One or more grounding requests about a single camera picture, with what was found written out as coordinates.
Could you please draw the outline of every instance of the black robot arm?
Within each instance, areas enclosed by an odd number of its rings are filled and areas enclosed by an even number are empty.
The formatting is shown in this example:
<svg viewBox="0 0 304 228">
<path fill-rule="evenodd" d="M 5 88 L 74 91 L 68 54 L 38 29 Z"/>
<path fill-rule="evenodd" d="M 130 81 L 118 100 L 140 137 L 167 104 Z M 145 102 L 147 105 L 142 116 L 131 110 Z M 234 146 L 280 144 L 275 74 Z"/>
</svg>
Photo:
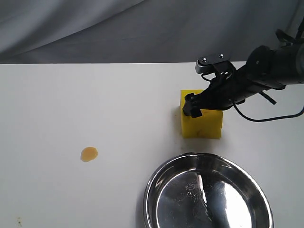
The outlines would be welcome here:
<svg viewBox="0 0 304 228">
<path fill-rule="evenodd" d="M 256 48 L 246 64 L 236 70 L 225 54 L 202 57 L 197 60 L 196 72 L 210 81 L 202 93 L 185 97 L 183 112 L 187 116 L 201 116 L 201 109 L 227 110 L 235 104 L 260 93 L 270 102 L 275 101 L 263 91 L 281 90 L 286 85 L 304 83 L 304 39 L 294 39 L 283 31 L 276 32 L 285 45 L 278 50 L 266 46 Z M 215 73 L 215 78 L 205 75 Z"/>
</svg>

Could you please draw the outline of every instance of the gray fabric backdrop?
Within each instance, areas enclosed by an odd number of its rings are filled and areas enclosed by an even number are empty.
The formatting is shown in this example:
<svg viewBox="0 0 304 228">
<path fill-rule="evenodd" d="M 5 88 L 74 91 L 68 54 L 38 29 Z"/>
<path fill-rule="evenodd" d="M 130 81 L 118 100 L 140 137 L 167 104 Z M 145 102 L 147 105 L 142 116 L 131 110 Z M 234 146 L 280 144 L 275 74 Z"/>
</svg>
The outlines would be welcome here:
<svg viewBox="0 0 304 228">
<path fill-rule="evenodd" d="M 2 0 L 1 63 L 246 60 L 295 35 L 303 0 Z"/>
</svg>

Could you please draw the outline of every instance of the stainless steel bowl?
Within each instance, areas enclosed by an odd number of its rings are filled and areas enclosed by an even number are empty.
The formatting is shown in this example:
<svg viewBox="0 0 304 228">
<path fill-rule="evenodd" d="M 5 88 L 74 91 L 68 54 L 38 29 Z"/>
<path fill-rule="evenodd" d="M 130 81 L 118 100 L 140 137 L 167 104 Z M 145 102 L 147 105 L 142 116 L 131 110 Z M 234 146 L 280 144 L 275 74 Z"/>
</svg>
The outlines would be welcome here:
<svg viewBox="0 0 304 228">
<path fill-rule="evenodd" d="M 188 153 L 161 165 L 144 196 L 147 228 L 272 228 L 269 203 L 236 164 Z"/>
</svg>

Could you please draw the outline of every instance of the white table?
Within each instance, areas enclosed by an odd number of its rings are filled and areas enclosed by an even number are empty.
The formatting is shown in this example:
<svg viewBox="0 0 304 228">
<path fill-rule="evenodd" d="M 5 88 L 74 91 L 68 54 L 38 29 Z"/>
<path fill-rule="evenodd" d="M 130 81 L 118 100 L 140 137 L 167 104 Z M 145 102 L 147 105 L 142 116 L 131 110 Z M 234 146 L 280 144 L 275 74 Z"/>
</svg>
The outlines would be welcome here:
<svg viewBox="0 0 304 228">
<path fill-rule="evenodd" d="M 184 140 L 180 90 L 207 85 L 193 63 L 0 65 L 0 227 L 143 228 L 147 181 L 184 152 L 240 165 L 276 228 L 303 227 L 304 117 L 253 123 L 230 109 L 220 140 Z M 256 95 L 240 109 L 266 118 L 303 107 L 301 85 L 268 94 L 277 105 Z M 99 155 L 84 163 L 87 146 Z"/>
</svg>

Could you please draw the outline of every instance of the sponge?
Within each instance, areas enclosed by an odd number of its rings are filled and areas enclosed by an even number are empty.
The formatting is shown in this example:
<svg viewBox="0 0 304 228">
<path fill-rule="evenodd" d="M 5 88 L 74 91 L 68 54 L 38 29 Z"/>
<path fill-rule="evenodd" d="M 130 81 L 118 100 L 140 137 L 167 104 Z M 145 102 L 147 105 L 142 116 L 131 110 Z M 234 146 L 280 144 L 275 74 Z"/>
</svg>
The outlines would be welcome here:
<svg viewBox="0 0 304 228">
<path fill-rule="evenodd" d="M 181 132 L 184 138 L 211 138 L 219 139 L 222 136 L 223 111 L 202 110 L 203 116 L 192 118 L 185 116 L 182 111 L 185 105 L 185 96 L 190 93 L 199 94 L 203 90 L 181 90 L 180 116 Z"/>
</svg>

